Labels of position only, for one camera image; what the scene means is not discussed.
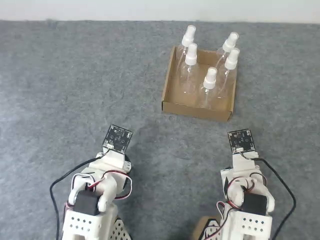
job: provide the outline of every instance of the clear plastic bottle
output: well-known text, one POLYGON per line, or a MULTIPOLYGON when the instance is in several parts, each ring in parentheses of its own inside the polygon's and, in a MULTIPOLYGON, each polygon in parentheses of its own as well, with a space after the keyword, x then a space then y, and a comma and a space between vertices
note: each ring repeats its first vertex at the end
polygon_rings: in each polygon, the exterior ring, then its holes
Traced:
POLYGON ((185 61, 189 45, 194 42, 195 32, 196 32, 196 27, 193 25, 189 25, 182 38, 181 44, 176 49, 175 59, 177 62, 176 64, 177 74, 180 71, 181 64, 185 61))
POLYGON ((221 65, 223 65, 229 56, 230 52, 236 46, 236 42, 239 38, 239 34, 237 32, 231 32, 229 37, 224 41, 222 47, 220 47, 216 51, 216 56, 218 61, 215 64, 215 68, 219 69, 221 65))
POLYGON ((188 47, 184 62, 179 71, 179 84, 185 94, 194 94, 197 89, 199 66, 197 64, 197 44, 191 43, 188 47))
POLYGON ((218 69, 216 80, 218 98, 225 98, 231 92, 234 85, 235 69, 237 67, 239 53, 240 50, 238 48, 235 47, 232 49, 224 65, 218 69))
POLYGON ((198 108, 211 109, 214 100, 217 98, 216 86, 217 69, 215 67, 209 67, 208 72, 204 78, 203 84, 201 84, 198 90, 196 106, 198 108))

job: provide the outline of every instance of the gray carpet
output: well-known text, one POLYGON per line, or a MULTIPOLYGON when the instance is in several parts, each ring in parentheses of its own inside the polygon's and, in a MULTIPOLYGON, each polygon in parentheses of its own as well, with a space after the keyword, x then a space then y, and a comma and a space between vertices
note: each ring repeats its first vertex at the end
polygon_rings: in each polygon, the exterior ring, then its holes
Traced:
MULTIPOLYGON (((320 25, 195 22, 201 49, 240 34, 235 111, 218 123, 161 112, 187 24, 0 21, 0 239, 54 239, 49 186, 101 150, 110 124, 134 132, 133 193, 117 202, 134 240, 185 240, 217 214, 220 169, 232 164, 227 131, 243 128, 298 201, 278 239, 319 239, 320 25)), ((274 232, 292 200, 261 167, 274 232)), ((61 213, 70 179, 54 189, 61 213)))

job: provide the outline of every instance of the white wall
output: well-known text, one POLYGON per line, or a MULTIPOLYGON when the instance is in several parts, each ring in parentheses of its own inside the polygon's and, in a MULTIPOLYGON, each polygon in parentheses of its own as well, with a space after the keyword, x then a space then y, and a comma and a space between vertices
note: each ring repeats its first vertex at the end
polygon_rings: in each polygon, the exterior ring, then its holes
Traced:
POLYGON ((320 0, 0 0, 0 19, 320 23, 320 0))

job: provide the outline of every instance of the white spray nozzle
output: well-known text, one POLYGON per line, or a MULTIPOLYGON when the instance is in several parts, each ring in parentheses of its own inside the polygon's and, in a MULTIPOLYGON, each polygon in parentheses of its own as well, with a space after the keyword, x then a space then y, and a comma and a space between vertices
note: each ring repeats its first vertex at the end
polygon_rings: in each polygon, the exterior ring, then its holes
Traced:
POLYGON ((203 86, 206 89, 213 89, 216 86, 216 76, 217 69, 215 67, 209 67, 203 81, 203 86))
POLYGON ((188 47, 188 52, 185 55, 185 64, 196 65, 197 63, 197 44, 190 43, 188 47))
POLYGON ((189 25, 185 31, 185 34, 182 38, 181 44, 184 47, 189 47, 191 43, 194 42, 194 37, 195 37, 195 32, 196 32, 196 27, 193 25, 189 25))
POLYGON ((236 42, 239 38, 239 34, 237 32, 231 32, 229 37, 225 40, 224 44, 222 45, 222 48, 227 53, 230 53, 231 50, 236 46, 236 42))
POLYGON ((225 68, 229 70, 233 70, 236 68, 238 63, 238 56, 239 56, 240 50, 238 48, 234 48, 231 50, 229 56, 225 60, 225 68))

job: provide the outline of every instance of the circuit board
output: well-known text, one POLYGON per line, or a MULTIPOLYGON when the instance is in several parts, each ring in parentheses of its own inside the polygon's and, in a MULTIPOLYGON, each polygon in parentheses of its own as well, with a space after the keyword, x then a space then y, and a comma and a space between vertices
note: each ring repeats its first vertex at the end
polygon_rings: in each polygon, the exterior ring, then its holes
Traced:
POLYGON ((133 132, 111 124, 103 140, 102 147, 125 154, 133 132))
POLYGON ((255 151, 255 144, 249 129, 228 132, 232 154, 255 151))

